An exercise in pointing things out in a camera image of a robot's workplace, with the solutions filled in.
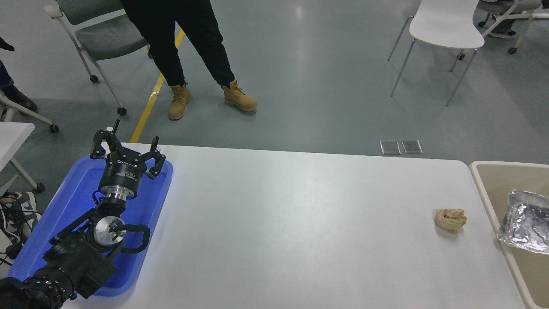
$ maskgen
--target chair seat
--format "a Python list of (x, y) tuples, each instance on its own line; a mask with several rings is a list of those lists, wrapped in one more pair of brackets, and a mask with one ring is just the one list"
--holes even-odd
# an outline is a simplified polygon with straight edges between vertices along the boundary
[(147, 45), (126, 14), (74, 32), (78, 42), (95, 60), (112, 59)]
[[(493, 13), (493, 14), (503, 14), (513, 5), (513, 1), (497, 1), (497, 2), (486, 2), (479, 1), (477, 7), (483, 11)], [(513, 10), (513, 13), (535, 10), (541, 6), (540, 0), (519, 0), (517, 7)]]
[(463, 22), (452, 15), (418, 14), (410, 23), (410, 34), (416, 39), (440, 47), (479, 48), (484, 45), (482, 34), (472, 20)]

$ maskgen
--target blue tray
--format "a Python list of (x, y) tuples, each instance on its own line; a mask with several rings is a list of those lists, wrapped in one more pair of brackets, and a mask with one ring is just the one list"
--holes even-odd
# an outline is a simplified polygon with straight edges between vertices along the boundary
[[(96, 206), (92, 199), (92, 192), (97, 190), (104, 168), (104, 160), (92, 160), (89, 157), (79, 159), (72, 166), (15, 259), (9, 270), (10, 277), (23, 281), (46, 264), (42, 256), (52, 247), (49, 240), (69, 223)], [(121, 216), (122, 220), (126, 224), (146, 225), (150, 228), (152, 235), (166, 199), (172, 175), (173, 166), (168, 161), (164, 162), (160, 175), (154, 180), (144, 175), (137, 197), (127, 201), (126, 211)], [(126, 246), (131, 248), (138, 247), (141, 240), (141, 233), (128, 233), (124, 238)], [(138, 254), (120, 253), (113, 261), (117, 271), (94, 295), (117, 296), (129, 289), (139, 275), (146, 253), (147, 250)]]

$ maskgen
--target gray floor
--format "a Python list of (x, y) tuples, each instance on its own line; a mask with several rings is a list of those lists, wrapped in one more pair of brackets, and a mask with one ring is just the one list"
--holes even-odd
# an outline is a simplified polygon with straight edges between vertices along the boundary
[[(0, 57), (16, 86), (61, 129), (51, 134), (31, 120), (36, 129), (16, 154), (46, 186), (37, 198), (41, 208), (72, 164), (88, 154), (96, 130), (117, 117), (106, 84), (89, 82), (70, 39), (43, 11), (53, 3), (0, 4), (0, 36), (16, 48), (0, 51)], [(451, 73), (457, 51), (425, 43), (416, 44), (395, 96), (389, 96), (412, 40), (407, 32), (391, 62), (386, 59), (419, 0), (212, 5), (233, 71), (258, 100), (257, 112), (223, 103), (222, 91), (184, 38), (180, 57), (194, 100), (183, 119), (171, 122), (164, 85), (140, 142), (158, 135), (161, 144), (380, 156), (379, 140), (417, 139), (425, 154), (413, 157), (549, 164), (549, 20), (531, 25), (515, 55), (507, 54), (512, 40), (486, 38), (445, 107), (465, 63)], [(475, 23), (482, 17), (477, 12)], [(523, 25), (518, 21), (515, 29)], [(128, 109), (118, 136), (129, 141), (159, 72), (144, 49), (100, 64)], [(16, 115), (15, 121), (28, 118)], [(13, 190), (28, 188), (19, 181)]]

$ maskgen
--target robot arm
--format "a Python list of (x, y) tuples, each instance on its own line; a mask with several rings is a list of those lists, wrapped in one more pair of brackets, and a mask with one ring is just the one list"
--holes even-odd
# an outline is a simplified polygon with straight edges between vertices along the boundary
[[(1, 309), (58, 309), (67, 299), (75, 299), (75, 292), (87, 299), (116, 272), (112, 261), (118, 254), (139, 253), (147, 248), (149, 228), (125, 224), (120, 215), (126, 210), (126, 200), (137, 196), (142, 175), (154, 179), (166, 157), (156, 149), (158, 137), (145, 154), (123, 147), (115, 135), (118, 124), (116, 120), (112, 131), (97, 131), (89, 155), (105, 160), (98, 185), (105, 198), (49, 241), (52, 247), (43, 256), (47, 264), (32, 277), (23, 282), (15, 278), (0, 280)], [(109, 145), (108, 154), (101, 146), (103, 141)], [(148, 169), (145, 161), (151, 158), (155, 165)], [(143, 233), (139, 247), (125, 247), (127, 232)]]

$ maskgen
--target tan boot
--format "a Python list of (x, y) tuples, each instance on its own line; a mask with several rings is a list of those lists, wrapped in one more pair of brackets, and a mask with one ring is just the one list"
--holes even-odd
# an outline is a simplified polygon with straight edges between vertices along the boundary
[(187, 85), (177, 85), (172, 88), (173, 100), (168, 110), (168, 118), (170, 120), (177, 120), (185, 116), (185, 108), (187, 103), (193, 99), (191, 92), (187, 89)]
[(245, 112), (251, 112), (257, 108), (257, 101), (244, 94), (242, 92), (242, 88), (238, 86), (236, 80), (233, 80), (229, 84), (229, 87), (230, 88), (225, 86), (221, 87), (225, 93), (225, 103), (229, 105), (236, 105)]

